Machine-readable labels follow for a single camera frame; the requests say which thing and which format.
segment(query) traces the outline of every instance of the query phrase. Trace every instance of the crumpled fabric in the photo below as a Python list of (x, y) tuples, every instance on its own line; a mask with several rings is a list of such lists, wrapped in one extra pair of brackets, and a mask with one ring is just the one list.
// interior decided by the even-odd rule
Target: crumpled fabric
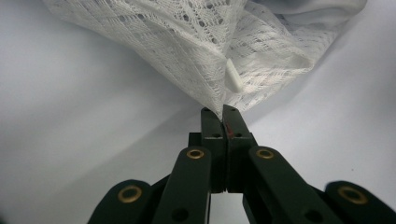
[[(43, 1), (62, 20), (135, 50), (220, 119), (223, 105), (248, 110), (312, 70), (344, 24), (366, 4), (366, 0)], [(240, 90), (227, 85), (229, 65)]]

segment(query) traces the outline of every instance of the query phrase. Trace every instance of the white surface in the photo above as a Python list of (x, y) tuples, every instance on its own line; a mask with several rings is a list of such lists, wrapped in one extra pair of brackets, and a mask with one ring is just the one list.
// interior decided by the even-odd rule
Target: white surface
[[(244, 118), (323, 189), (345, 179), (396, 209), (393, 1), (369, 1), (314, 71)], [(0, 1), (0, 216), (86, 223), (122, 180), (171, 172), (201, 106), (133, 51), (49, 14)], [(212, 198), (212, 223), (247, 223), (239, 195)]]

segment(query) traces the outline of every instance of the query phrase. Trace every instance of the metal linkage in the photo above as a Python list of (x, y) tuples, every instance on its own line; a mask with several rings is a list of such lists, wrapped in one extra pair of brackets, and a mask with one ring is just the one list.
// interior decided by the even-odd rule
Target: metal linkage
[(237, 109), (223, 121), (204, 108), (172, 173), (156, 184), (127, 180), (97, 205), (89, 224), (204, 224), (210, 194), (243, 193), (250, 223), (396, 223), (396, 214), (368, 190), (338, 181), (309, 186), (282, 155), (258, 147)]

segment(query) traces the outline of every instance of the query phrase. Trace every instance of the white lace fabric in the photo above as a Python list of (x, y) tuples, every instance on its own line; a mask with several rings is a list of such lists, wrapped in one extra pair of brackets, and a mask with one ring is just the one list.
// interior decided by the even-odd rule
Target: white lace fabric
[[(309, 72), (366, 0), (43, 0), (62, 20), (134, 49), (221, 119)], [(242, 90), (225, 85), (227, 60)]]

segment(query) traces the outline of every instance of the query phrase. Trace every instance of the white background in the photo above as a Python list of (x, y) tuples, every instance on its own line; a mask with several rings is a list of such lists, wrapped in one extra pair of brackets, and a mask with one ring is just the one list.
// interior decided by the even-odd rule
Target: white background
[[(369, 1), (316, 69), (243, 116), (311, 185), (344, 179), (396, 209), (396, 4)], [(0, 217), (86, 223), (125, 179), (173, 168), (201, 105), (136, 53), (0, 0)], [(248, 223), (241, 195), (212, 197), (211, 223)]]

